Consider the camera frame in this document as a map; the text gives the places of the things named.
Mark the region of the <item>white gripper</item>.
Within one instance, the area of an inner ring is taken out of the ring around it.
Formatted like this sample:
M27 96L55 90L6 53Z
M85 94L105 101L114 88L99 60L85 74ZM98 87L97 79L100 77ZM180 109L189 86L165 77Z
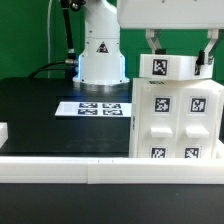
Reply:
M117 0L118 22L126 29L147 29L145 37L153 54L165 55L160 30L209 29L209 42L199 51L197 64L210 65L224 29L224 0Z

